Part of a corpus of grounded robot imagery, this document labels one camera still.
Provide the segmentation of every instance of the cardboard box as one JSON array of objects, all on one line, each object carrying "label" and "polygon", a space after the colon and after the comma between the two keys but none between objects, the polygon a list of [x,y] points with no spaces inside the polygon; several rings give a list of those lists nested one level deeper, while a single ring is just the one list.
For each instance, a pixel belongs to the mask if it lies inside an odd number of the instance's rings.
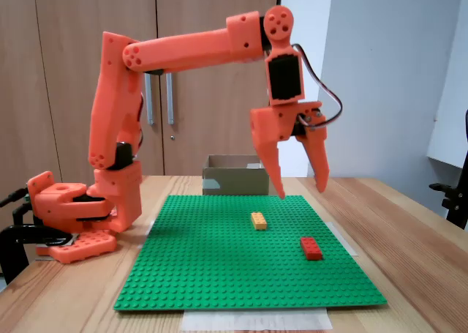
[{"label": "cardboard box", "polygon": [[269,184],[257,155],[209,155],[203,166],[204,195],[268,195]]}]

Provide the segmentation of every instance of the cabinet handle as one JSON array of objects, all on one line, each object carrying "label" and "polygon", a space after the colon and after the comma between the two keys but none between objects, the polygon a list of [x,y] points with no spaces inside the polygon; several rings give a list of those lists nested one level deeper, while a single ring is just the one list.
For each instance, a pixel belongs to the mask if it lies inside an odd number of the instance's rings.
[{"label": "cabinet handle", "polygon": [[166,74],[166,92],[167,92],[167,123],[174,124],[173,107],[173,74]]},{"label": "cabinet handle", "polygon": [[146,92],[146,117],[148,118],[148,124],[152,126],[153,120],[153,94],[151,93],[151,75],[145,73],[145,92]]}]

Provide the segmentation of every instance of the orange plate with holes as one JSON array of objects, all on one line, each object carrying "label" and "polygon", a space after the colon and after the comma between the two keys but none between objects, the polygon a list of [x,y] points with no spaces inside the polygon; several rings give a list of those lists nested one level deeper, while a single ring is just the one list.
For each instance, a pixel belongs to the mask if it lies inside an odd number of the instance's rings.
[{"label": "orange plate with holes", "polygon": [[37,247],[36,253],[41,256],[51,256],[61,263],[81,261],[104,252],[112,252],[117,248],[116,238],[110,231],[82,232],[73,245],[66,247]]}]

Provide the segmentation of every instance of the wooden table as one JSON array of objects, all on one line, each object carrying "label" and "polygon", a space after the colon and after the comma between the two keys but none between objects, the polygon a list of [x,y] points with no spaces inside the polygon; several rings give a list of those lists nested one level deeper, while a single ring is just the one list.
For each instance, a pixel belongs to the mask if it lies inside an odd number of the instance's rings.
[{"label": "wooden table", "polygon": [[[374,179],[332,179],[323,194],[313,179],[286,178],[284,188],[334,222],[388,300],[329,310],[333,332],[468,332],[463,230]],[[201,189],[200,177],[145,178],[143,215],[118,237],[120,249],[71,265],[30,265],[0,294],[0,332],[178,332],[182,312],[119,314],[113,304],[166,196]]]}]

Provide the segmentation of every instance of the robotic arm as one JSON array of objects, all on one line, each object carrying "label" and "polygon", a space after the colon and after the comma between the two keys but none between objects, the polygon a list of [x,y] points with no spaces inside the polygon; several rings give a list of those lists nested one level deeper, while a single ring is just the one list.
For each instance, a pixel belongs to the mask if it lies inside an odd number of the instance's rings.
[{"label": "robotic arm", "polygon": [[[114,251],[113,234],[125,231],[141,215],[141,164],[133,159],[141,145],[143,72],[161,75],[254,61],[263,59],[264,53],[268,54],[264,61],[269,106],[250,112],[254,147],[279,197],[284,198],[276,145],[294,135],[306,150],[317,189],[322,192],[329,174],[325,126],[339,116],[342,105],[315,75],[302,48],[293,45],[296,51],[291,46],[292,28],[291,11],[275,6],[264,18],[258,12],[229,17],[225,29],[146,42],[105,32],[88,154],[95,183],[89,188],[81,183],[55,183],[49,171],[35,176],[26,188],[0,201],[2,207],[25,195],[30,198],[13,212],[15,225],[0,232],[0,240],[42,242],[45,246],[37,248],[38,254],[62,263]],[[298,102],[304,98],[303,60],[317,84],[340,104],[340,111],[331,119],[320,113],[321,102]],[[29,210],[34,212],[34,225],[23,224],[23,215]],[[80,234],[73,245],[48,246],[68,242],[71,233]],[[52,242],[51,234],[59,241]],[[0,257],[0,265],[5,261]],[[24,266],[12,271],[11,278]]]},{"label": "robotic arm", "polygon": [[279,196],[284,197],[278,162],[278,141],[291,135],[303,144],[315,171],[317,189],[328,180],[324,140],[326,129],[320,102],[298,103],[304,98],[301,53],[290,35],[293,15],[275,6],[265,17],[249,12],[227,18],[226,28],[136,42],[105,32],[101,73],[91,114],[89,162],[97,170],[114,165],[116,142],[127,142],[136,155],[140,141],[142,72],[190,70],[234,61],[265,60],[270,106],[251,111],[254,147]]}]

